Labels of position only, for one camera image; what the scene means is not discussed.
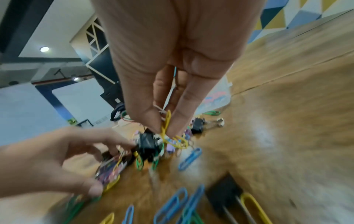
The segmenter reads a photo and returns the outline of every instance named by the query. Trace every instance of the ceiling light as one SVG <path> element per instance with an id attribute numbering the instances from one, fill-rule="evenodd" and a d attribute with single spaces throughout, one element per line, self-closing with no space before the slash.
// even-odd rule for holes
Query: ceiling light
<path id="1" fill-rule="evenodd" d="M 49 51 L 49 47 L 47 47 L 47 46 L 41 47 L 40 51 L 47 52 L 47 51 Z"/>

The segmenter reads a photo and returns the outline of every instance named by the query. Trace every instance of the clear plastic box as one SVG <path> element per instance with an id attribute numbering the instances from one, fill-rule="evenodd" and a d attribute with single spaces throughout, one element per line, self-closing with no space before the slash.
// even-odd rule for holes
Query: clear plastic box
<path id="1" fill-rule="evenodd" d="M 194 115 L 202 114 L 211 110 L 226 106 L 231 101 L 229 83 L 226 75 L 208 93 L 203 102 L 199 105 Z"/>

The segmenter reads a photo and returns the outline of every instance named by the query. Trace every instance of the white board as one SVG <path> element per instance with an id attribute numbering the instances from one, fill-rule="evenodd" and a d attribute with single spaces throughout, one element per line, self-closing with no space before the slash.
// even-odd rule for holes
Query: white board
<path id="1" fill-rule="evenodd" d="M 112 123 L 113 108 L 102 97 L 102 87 L 96 79 L 89 79 L 54 89 L 52 93 L 80 123 L 88 119 L 95 127 Z"/>
<path id="2" fill-rule="evenodd" d="M 0 89 L 0 146 L 69 126 L 31 83 Z"/>

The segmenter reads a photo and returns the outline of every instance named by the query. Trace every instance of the wood grain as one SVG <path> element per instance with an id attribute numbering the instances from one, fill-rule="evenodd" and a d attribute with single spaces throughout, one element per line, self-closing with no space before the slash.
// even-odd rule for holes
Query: wood grain
<path id="1" fill-rule="evenodd" d="M 203 149 L 201 157 L 184 172 L 177 167 L 190 149 L 160 161 L 156 171 L 129 167 L 72 224 L 98 224 L 110 212 L 116 215 L 114 223 L 121 223 L 130 204 L 135 206 L 134 224 L 152 223 L 177 189 L 186 187 L 191 194 L 226 171 L 255 196 L 274 224 L 352 223 L 353 22 L 350 11 L 309 26 L 307 32 L 289 30 L 250 44 L 228 73 L 233 96 L 222 109 L 225 126 L 193 138 Z M 137 129 L 142 127 L 116 128 L 127 138 Z M 66 166 L 82 174 L 92 174 L 97 166 L 89 156 L 73 159 Z M 58 223 L 55 211 L 63 198 L 44 193 L 2 200 L 0 223 Z M 197 211 L 206 224 L 228 223 L 216 216 L 205 197 Z M 239 209 L 231 211 L 247 223 Z"/>

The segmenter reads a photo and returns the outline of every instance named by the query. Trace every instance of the person's left hand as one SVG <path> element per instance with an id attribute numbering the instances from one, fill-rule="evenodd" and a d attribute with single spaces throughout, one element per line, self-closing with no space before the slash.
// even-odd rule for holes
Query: person's left hand
<path id="1" fill-rule="evenodd" d="M 99 181 L 62 169 L 66 159 L 86 152 L 101 161 L 102 154 L 93 143 L 107 145 L 112 155 L 118 153 L 117 145 L 125 150 L 135 146 L 111 128 L 78 127 L 9 145 L 0 152 L 0 197 L 40 191 L 100 196 L 103 186 Z"/>

